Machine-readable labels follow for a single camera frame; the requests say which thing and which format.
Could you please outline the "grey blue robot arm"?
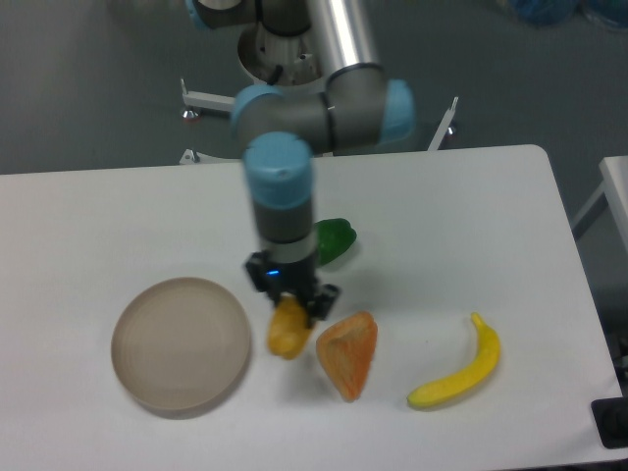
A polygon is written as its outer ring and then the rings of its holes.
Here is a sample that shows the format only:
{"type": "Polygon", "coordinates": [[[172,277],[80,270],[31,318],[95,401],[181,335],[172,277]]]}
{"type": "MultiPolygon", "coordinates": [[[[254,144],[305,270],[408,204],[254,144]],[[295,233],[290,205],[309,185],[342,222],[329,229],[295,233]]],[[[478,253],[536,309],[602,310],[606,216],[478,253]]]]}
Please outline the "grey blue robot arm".
{"type": "Polygon", "coordinates": [[[285,93],[278,63],[263,84],[244,88],[231,110],[260,248],[245,264],[256,290],[279,303],[289,294],[306,323],[326,318],[340,290],[316,275],[315,155],[406,138],[416,123],[408,84],[386,76],[360,1],[190,1],[208,28],[256,24],[272,36],[312,37],[324,82],[285,93]]]}

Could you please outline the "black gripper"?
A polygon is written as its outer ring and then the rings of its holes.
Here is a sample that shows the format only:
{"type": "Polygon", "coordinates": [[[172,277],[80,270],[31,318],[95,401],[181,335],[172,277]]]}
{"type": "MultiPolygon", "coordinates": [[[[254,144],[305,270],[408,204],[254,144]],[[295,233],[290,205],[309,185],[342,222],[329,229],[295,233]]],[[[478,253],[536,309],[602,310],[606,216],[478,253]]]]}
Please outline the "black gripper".
{"type": "Polygon", "coordinates": [[[309,322],[324,321],[341,294],[336,285],[319,285],[315,252],[289,263],[272,260],[266,250],[253,252],[244,270],[255,290],[265,293],[275,305],[284,293],[295,296],[305,306],[309,322]]]}

